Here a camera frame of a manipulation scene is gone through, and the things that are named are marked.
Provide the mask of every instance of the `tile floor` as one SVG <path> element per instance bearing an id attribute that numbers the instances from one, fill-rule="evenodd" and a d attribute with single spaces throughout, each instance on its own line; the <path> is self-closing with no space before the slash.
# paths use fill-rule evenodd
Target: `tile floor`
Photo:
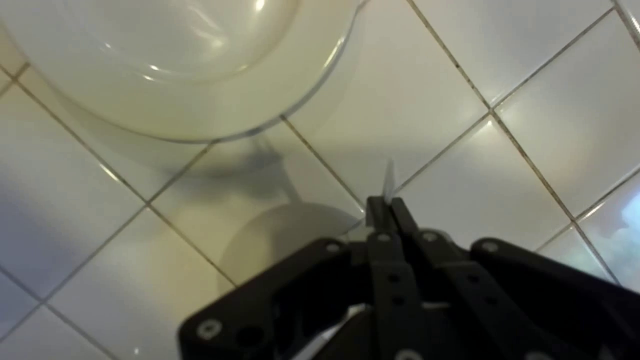
<path id="1" fill-rule="evenodd" d="M 184 317 L 361 235 L 387 161 L 421 227 L 640 292 L 637 10 L 370 0 L 285 122 L 199 146 L 69 110 L 0 30 L 0 359 L 176 360 Z"/>

